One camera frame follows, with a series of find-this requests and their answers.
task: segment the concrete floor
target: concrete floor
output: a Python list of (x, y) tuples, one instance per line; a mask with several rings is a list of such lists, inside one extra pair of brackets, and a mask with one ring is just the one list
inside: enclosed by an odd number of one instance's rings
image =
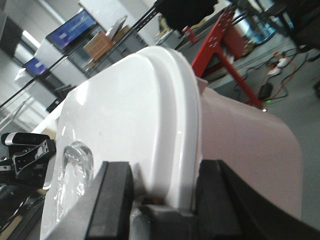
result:
[[(280, 35), (275, 35), (267, 43), (254, 49), (250, 55), (238, 60), (234, 65), (238, 72), (245, 74), (246, 69), (268, 60), (275, 50), (280, 52), (292, 49), (291, 41)], [(311, 50), (300, 53), (294, 58), (294, 63), (300, 66), (307, 58), (319, 53)], [(320, 230), (320, 99), (316, 97), (313, 85), (320, 80), (320, 59), (314, 62), (306, 62), (285, 85), (288, 96), (279, 100), (273, 100), (265, 104), (267, 111), (282, 119), (297, 137), (303, 155), (303, 193), (302, 193), (302, 220)], [(249, 72), (246, 82), (258, 93), (262, 79), (267, 70), (266, 66)], [(283, 72), (272, 78), (269, 82), (274, 85), (275, 92), (281, 80), (292, 73), (293, 66), (289, 64)], [(216, 80), (210, 87), (218, 93), (243, 101), (246, 95), (235, 89), (236, 83), (231, 76)]]

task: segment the white plastic container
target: white plastic container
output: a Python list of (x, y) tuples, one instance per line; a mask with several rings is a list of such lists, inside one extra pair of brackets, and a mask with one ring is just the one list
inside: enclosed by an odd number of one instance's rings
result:
[(221, 159), (268, 200), (300, 217), (301, 151), (289, 128), (207, 88), (174, 50), (144, 48), (68, 94), (56, 133), (42, 239), (67, 212), (61, 209), (76, 202), (73, 197), (61, 202), (62, 188), (81, 195), (71, 188), (81, 171), (67, 167), (69, 178), (61, 175), (64, 148), (74, 141), (91, 150), (93, 175), (102, 161), (129, 162), (136, 197), (191, 210), (201, 160)]

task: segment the red metal stand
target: red metal stand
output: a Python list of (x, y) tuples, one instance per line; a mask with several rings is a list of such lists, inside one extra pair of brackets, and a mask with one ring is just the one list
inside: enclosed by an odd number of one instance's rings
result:
[(231, 24), (234, 14), (235, 12), (231, 6), (228, 6), (225, 9), (206, 37), (191, 65), (197, 77), (201, 78), (204, 75), (208, 75), (212, 73), (214, 69), (217, 69), (216, 67), (207, 69), (212, 56), (216, 54), (221, 65), (229, 71), (234, 80), (249, 97), (247, 102), (251, 105), (255, 105), (259, 109), (262, 109), (263, 104), (257, 98), (256, 94), (251, 90), (251, 88), (245, 83), (234, 66), (225, 57), (221, 46), (221, 43), (223, 43), (223, 45), (228, 48), (232, 55), (234, 55), (235, 60), (242, 56), (245, 43)]

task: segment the blue screen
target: blue screen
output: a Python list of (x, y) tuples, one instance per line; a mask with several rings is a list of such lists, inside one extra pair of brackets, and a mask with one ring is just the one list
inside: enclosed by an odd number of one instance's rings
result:
[(24, 64), (23, 67), (34, 76), (41, 75), (48, 69), (35, 57), (28, 61), (26, 64)]
[(86, 10), (82, 10), (65, 24), (50, 33), (48, 37), (57, 47), (63, 49), (96, 23), (96, 20)]

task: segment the container lid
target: container lid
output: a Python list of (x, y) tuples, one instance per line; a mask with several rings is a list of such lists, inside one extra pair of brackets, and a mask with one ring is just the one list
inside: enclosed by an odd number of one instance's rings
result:
[(131, 54), (71, 91), (59, 119), (41, 238), (60, 219), (58, 178), (64, 148), (75, 141), (92, 152), (94, 176), (103, 161), (129, 162), (136, 195), (147, 194), (171, 207), (189, 209), (201, 149), (199, 108), (190, 65), (180, 53), (159, 46)]

